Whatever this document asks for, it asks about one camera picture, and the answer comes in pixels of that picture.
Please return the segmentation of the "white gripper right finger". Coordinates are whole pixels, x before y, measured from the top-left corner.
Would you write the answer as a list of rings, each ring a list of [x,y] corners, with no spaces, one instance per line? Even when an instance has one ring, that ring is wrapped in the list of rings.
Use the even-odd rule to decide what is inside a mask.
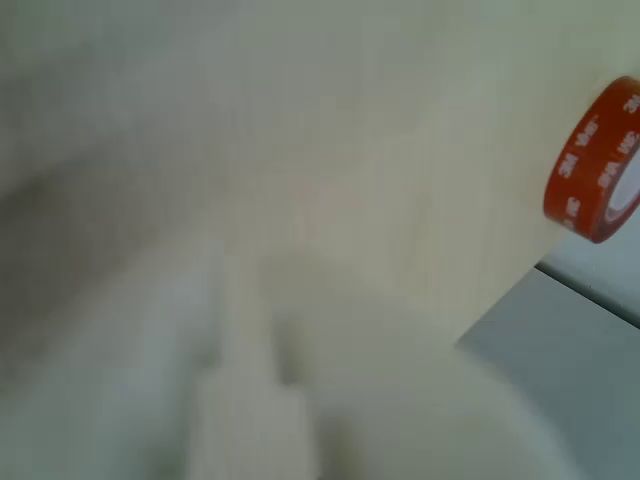
[[[342,365],[327,396],[327,479],[577,479],[544,417],[457,352]]]

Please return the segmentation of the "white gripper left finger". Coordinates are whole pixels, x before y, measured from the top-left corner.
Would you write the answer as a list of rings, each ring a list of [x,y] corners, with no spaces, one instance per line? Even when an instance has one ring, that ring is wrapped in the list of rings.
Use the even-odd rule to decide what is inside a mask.
[[[279,377],[258,260],[110,243],[83,260],[96,404],[83,479],[309,479],[304,393]]]

